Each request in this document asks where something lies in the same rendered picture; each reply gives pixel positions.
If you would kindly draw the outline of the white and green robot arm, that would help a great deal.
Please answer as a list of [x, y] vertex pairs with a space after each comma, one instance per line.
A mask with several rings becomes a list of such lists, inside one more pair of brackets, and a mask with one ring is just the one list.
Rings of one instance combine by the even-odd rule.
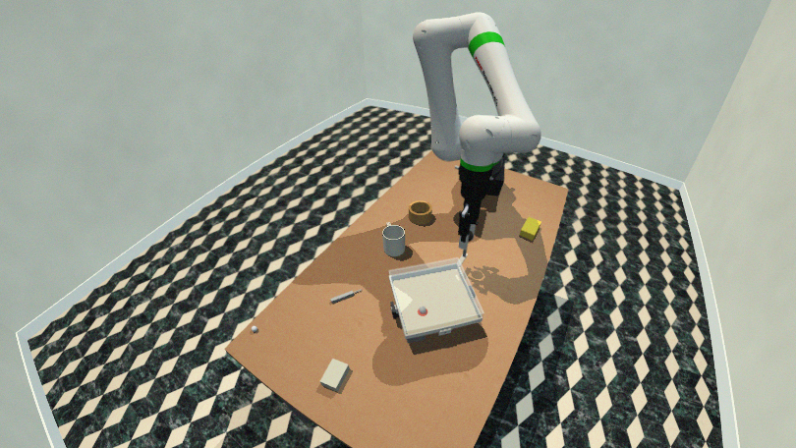
[[[432, 151], [443, 161], [461, 159], [460, 166], [455, 166], [460, 169], [461, 183], [484, 188], [500, 171], [503, 153], [527, 153], [539, 145], [540, 126], [518, 85], [492, 17], [473, 13], [425, 20], [416, 26], [413, 41], [426, 83]], [[457, 48], [469, 49], [498, 116], [476, 115], [461, 124], [451, 65], [451, 54]]]

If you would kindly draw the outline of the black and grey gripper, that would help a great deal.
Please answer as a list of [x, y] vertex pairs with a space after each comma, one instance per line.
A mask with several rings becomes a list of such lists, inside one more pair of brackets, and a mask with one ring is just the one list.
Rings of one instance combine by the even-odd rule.
[[462, 250], [467, 249], [468, 240], [469, 240], [469, 231], [471, 230], [473, 232], [473, 235], [475, 235], [476, 225], [478, 225], [479, 223], [477, 222], [477, 220], [479, 219], [480, 208], [481, 208], [480, 200], [483, 200], [485, 198], [486, 187], [471, 188], [461, 183], [461, 196], [464, 198], [464, 204], [463, 204], [464, 208], [463, 211], [459, 212], [460, 221], [459, 221], [458, 235], [460, 235], [459, 248]]

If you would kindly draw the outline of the yellow rectangular block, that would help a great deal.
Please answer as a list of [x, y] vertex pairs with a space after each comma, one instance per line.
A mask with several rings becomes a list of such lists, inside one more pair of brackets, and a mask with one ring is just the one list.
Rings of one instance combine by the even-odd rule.
[[527, 221], [525, 222], [524, 226], [521, 229], [520, 236], [527, 238], [529, 240], [533, 240], [536, 235], [536, 231], [538, 232], [540, 228], [540, 224], [541, 224], [540, 221], [528, 217]]

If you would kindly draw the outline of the grey mug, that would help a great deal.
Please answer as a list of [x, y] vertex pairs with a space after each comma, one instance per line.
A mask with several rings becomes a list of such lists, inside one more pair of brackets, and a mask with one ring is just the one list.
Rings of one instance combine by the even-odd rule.
[[[384, 236], [386, 238], [384, 238]], [[401, 238], [402, 236], [403, 238]], [[390, 222], [387, 222], [386, 227], [382, 231], [382, 239], [383, 249], [387, 255], [398, 256], [405, 251], [405, 230], [401, 226], [391, 225]]]

